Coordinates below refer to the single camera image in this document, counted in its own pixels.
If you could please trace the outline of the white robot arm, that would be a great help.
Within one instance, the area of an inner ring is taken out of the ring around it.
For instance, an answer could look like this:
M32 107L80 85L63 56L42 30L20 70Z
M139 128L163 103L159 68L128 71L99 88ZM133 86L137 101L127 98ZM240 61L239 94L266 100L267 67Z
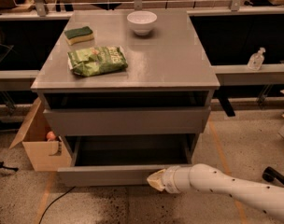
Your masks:
M147 181L158 191L227 195L284 223L284 188L238 179L206 164L171 166L151 174Z

